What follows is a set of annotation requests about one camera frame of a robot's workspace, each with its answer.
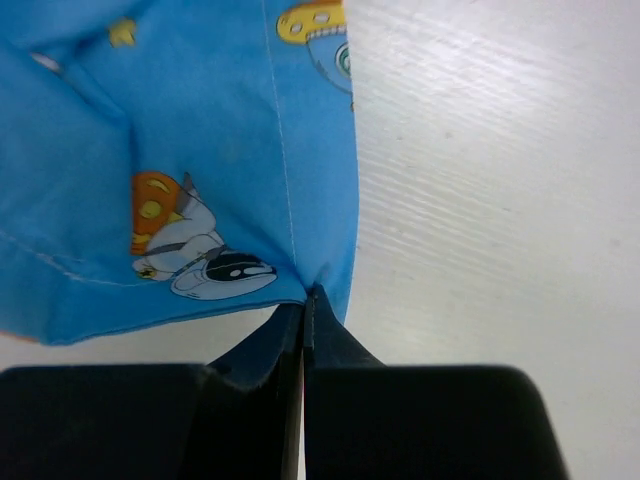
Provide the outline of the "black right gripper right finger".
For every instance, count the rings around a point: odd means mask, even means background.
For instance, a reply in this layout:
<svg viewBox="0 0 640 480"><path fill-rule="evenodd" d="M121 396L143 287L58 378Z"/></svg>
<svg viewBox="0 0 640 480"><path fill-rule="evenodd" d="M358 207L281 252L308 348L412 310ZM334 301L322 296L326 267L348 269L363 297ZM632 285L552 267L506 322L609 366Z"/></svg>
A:
<svg viewBox="0 0 640 480"><path fill-rule="evenodd" d="M303 320L304 440L308 479L362 479L371 416L367 375L383 364L336 318L325 289L309 293Z"/></svg>

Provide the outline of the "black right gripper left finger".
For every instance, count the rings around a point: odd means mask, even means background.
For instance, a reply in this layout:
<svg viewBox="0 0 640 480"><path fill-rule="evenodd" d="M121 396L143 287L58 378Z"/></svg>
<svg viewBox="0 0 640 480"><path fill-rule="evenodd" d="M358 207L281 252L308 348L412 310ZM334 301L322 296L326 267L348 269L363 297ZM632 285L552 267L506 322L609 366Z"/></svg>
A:
<svg viewBox="0 0 640 480"><path fill-rule="evenodd" d="M269 319L207 365L181 479L298 477L304 308Z"/></svg>

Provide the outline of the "blue cartoon print cloth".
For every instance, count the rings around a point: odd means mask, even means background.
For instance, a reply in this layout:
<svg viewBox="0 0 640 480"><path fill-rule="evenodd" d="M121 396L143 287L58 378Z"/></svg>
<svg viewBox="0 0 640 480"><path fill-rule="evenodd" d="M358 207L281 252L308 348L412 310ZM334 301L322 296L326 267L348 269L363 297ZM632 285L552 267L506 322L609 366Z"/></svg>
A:
<svg viewBox="0 0 640 480"><path fill-rule="evenodd" d="M344 318L358 205L341 2L2 3L3 332Z"/></svg>

